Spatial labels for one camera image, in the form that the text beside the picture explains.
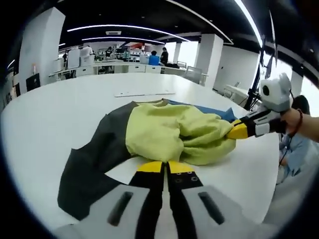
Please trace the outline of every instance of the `wall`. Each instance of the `wall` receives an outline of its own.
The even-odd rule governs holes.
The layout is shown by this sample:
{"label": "wall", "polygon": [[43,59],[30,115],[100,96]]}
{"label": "wall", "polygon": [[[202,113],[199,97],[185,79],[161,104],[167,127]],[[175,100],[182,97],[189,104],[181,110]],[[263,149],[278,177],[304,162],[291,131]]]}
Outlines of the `wall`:
{"label": "wall", "polygon": [[113,47],[117,44],[124,44],[124,41],[98,41],[98,42],[85,42],[83,43],[83,46],[89,45],[92,50],[95,52],[95,54],[99,53],[99,49],[107,49],[110,46]]}
{"label": "wall", "polygon": [[248,90],[254,80],[257,63],[257,53],[223,46],[214,89],[223,92],[226,85],[240,82],[239,88]]}
{"label": "wall", "polygon": [[26,79],[32,76],[32,64],[40,74],[40,84],[46,85],[53,79],[53,61],[58,58],[59,41],[65,15],[51,8],[25,27],[19,57],[19,82],[21,93],[26,92]]}
{"label": "wall", "polygon": [[294,96],[300,95],[302,85],[303,85],[303,77],[293,71],[292,77],[291,77],[291,92],[293,93]]}
{"label": "wall", "polygon": [[156,56],[161,56],[162,52],[163,52],[163,47],[165,47],[165,45],[152,45],[150,46],[150,52],[152,51],[156,51]]}

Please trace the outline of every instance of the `human hand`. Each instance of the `human hand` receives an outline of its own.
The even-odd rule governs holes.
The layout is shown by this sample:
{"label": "human hand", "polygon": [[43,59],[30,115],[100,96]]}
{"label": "human hand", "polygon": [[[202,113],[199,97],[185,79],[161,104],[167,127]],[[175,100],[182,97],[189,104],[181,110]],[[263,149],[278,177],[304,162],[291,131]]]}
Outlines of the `human hand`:
{"label": "human hand", "polygon": [[298,122],[300,120],[300,113],[295,109],[289,109],[286,113],[281,116],[281,120],[287,122],[287,129],[289,132],[295,131]]}

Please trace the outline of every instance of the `white table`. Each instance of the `white table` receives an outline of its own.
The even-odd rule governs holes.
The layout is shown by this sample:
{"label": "white table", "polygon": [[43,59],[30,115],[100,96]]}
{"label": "white table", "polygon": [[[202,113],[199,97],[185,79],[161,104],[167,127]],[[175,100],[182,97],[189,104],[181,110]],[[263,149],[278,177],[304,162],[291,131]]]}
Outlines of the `white table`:
{"label": "white table", "polygon": [[[174,91],[174,95],[115,98],[122,91]],[[168,98],[227,110],[236,117],[247,112],[230,100],[182,77],[131,73],[83,76],[32,90],[14,99],[1,118],[8,166],[29,208],[53,230],[77,222],[57,205],[60,177],[71,148],[87,144],[101,118],[131,101]],[[260,223],[270,205],[278,171],[278,136],[268,134],[237,141],[236,148],[215,166],[194,167],[204,185],[213,185]],[[129,183],[142,158],[130,159],[106,174]],[[176,236],[173,218],[163,197],[157,238]]]}
{"label": "white table", "polygon": [[[54,72],[49,75],[49,77],[62,74],[65,72],[70,72],[73,70],[80,70],[80,69],[85,69],[85,68],[90,68],[90,67],[103,67],[103,66],[149,66],[146,64],[141,64],[141,63],[136,63],[136,62],[124,62],[121,60],[110,60],[110,61],[95,61],[92,66],[81,66],[77,68],[72,68],[72,69],[67,69],[67,70],[62,70],[58,72]],[[167,67],[167,66],[152,66],[152,67],[159,67],[165,71],[166,74],[174,74],[176,72],[185,72],[185,68],[173,68],[173,67]]]}
{"label": "white table", "polygon": [[[241,89],[241,88],[231,86],[231,85],[226,85],[225,89],[235,94],[230,98],[230,100],[232,100],[238,104],[240,104],[240,102],[241,102],[242,103],[241,105],[246,103],[245,99],[248,98],[248,90]],[[260,104],[261,104],[261,101],[258,100],[256,102],[256,105],[259,106]]]}

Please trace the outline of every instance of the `window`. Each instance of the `window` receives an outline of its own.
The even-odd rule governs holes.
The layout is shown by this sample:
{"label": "window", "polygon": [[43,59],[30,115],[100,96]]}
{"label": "window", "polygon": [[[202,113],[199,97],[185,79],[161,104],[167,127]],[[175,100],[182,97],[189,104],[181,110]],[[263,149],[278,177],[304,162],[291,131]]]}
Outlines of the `window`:
{"label": "window", "polygon": [[173,62],[174,59],[174,53],[175,53],[175,48],[176,48],[176,42],[169,42],[165,44],[165,47],[168,52],[168,61]]}
{"label": "window", "polygon": [[186,62],[187,66],[194,66],[198,48],[198,41],[182,42],[178,61]]}
{"label": "window", "polygon": [[303,79],[301,95],[304,95],[308,100],[310,115],[313,117],[319,117],[319,89],[307,77],[304,77]]}
{"label": "window", "polygon": [[[270,55],[265,54],[264,55],[264,65],[267,66],[268,62],[270,60]],[[278,60],[277,61],[277,67],[276,67],[276,60],[273,58],[272,66],[271,66],[271,74],[270,77],[274,77],[276,75],[279,75],[280,73],[286,73],[289,80],[291,80],[291,77],[293,75],[293,68],[292,66],[288,65],[287,63]]]}

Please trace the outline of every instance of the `yellow-green fabric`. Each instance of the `yellow-green fabric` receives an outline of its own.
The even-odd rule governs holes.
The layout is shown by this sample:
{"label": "yellow-green fabric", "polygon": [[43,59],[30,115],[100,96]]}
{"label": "yellow-green fabric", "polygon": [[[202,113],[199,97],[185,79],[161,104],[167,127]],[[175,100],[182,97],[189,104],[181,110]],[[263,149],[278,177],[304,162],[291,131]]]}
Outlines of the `yellow-green fabric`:
{"label": "yellow-green fabric", "polygon": [[231,152],[236,141],[226,139],[231,123],[194,106],[140,104],[131,112],[126,147],[131,155],[194,165],[216,162]]}

